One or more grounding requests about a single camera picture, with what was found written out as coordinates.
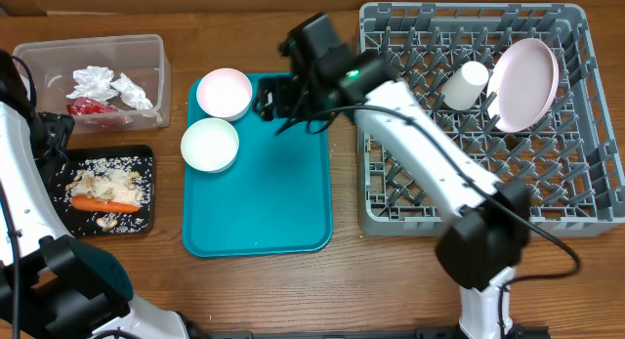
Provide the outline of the white paper cup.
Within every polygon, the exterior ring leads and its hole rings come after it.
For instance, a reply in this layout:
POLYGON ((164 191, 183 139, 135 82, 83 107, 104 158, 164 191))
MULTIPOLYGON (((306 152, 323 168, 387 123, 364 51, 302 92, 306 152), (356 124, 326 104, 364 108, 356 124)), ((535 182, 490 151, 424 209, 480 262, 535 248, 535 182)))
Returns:
POLYGON ((444 103, 454 110, 467 110, 478 100, 489 80, 485 65, 470 61, 463 64, 443 84, 444 103))

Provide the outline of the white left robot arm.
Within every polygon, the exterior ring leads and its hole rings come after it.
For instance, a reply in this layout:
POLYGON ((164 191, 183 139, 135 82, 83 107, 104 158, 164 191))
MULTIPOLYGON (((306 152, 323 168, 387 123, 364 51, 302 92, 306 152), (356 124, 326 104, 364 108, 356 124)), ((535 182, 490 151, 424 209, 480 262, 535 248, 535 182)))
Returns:
POLYGON ((1 318, 14 337, 202 338, 135 294, 110 253, 73 237, 50 198, 73 119, 39 112, 27 65, 1 54, 1 318))

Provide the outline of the red snack wrapper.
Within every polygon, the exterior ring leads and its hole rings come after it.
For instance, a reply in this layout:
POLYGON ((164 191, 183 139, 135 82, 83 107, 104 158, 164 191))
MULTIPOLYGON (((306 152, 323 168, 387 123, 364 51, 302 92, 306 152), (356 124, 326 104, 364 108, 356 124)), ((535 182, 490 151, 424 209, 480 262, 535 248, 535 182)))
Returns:
POLYGON ((120 112, 119 108, 85 97, 74 100, 66 106, 66 109, 71 116, 102 114, 103 117, 82 120, 84 124, 102 131, 120 128, 129 123, 128 118, 125 116, 111 116, 112 113, 120 112))

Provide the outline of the white tissue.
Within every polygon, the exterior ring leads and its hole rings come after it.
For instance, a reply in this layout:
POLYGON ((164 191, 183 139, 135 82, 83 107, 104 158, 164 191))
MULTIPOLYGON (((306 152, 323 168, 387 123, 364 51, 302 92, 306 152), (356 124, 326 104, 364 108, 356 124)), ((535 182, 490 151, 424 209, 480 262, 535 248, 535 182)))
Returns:
POLYGON ((125 73, 121 72, 119 78, 112 81, 110 86, 119 93, 125 105, 137 110, 153 108, 153 104, 146 96, 145 90, 135 84, 125 73))
POLYGON ((76 85, 66 95, 68 99, 87 98, 106 105, 108 100, 119 94, 111 87, 114 72, 108 67, 88 65, 86 68, 74 70, 72 76, 76 85))

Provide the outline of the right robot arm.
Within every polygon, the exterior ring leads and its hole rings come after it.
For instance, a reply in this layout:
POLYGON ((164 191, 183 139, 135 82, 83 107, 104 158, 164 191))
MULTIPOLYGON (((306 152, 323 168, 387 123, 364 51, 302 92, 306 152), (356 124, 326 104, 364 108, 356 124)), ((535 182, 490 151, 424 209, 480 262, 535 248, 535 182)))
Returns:
POLYGON ((459 285, 459 322, 446 338, 546 338, 545 327, 515 325, 510 289, 521 253, 540 228, 530 188, 505 183, 463 152, 422 110, 409 85, 375 51, 354 53, 318 13, 279 46, 290 73, 259 81, 251 106, 263 120, 330 126, 345 115, 373 136, 435 204, 447 228, 436 254, 459 285))

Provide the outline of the white bowl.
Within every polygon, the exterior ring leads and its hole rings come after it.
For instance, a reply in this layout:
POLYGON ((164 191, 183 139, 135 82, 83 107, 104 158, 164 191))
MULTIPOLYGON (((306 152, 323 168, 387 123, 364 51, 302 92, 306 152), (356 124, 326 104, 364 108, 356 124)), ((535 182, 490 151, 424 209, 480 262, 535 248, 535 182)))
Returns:
POLYGON ((220 118, 205 118, 193 123, 181 140, 185 163, 201 172, 227 170, 234 163, 238 149, 238 133, 229 122, 220 118))

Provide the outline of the pink bowl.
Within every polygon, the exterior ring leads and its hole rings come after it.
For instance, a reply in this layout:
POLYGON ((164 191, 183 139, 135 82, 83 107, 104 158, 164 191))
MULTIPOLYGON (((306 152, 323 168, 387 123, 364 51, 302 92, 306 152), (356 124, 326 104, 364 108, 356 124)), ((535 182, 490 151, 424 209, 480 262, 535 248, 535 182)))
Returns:
POLYGON ((250 79, 234 68, 218 68, 204 75, 196 89, 200 108, 209 116, 236 121, 248 111, 253 96, 250 79))

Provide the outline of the orange carrot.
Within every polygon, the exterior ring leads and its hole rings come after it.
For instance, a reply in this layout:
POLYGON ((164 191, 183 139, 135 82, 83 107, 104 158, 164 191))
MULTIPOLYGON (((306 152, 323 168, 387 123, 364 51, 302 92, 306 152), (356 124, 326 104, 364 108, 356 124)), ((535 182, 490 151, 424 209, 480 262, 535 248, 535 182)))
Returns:
POLYGON ((71 200, 74 209, 88 212, 134 214, 140 210, 139 206, 120 202, 100 200, 87 195, 76 195, 71 200))

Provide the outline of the white plate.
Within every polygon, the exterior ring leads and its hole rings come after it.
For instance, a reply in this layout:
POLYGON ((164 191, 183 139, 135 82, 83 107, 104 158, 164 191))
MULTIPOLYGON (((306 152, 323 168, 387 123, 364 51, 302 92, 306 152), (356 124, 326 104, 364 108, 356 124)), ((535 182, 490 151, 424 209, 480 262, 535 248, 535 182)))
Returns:
POLYGON ((516 133, 536 124, 551 107, 560 80, 555 54, 541 40, 527 38, 507 49, 493 68, 487 95, 495 127, 516 133))

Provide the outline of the peanut shells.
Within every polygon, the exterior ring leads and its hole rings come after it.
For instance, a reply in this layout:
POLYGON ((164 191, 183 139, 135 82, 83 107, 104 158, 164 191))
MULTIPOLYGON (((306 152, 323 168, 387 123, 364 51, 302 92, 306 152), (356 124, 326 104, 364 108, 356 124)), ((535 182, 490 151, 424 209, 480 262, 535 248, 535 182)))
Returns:
MULTIPOLYGON (((109 169, 99 174, 92 170, 80 170, 74 180, 65 186, 71 200, 76 195, 87 195, 100 200, 108 200, 125 204, 132 204, 141 208, 145 192, 136 181, 141 175, 136 171, 109 169)), ((98 217, 96 223, 104 231, 111 231, 118 224, 122 213, 104 213, 98 217)))

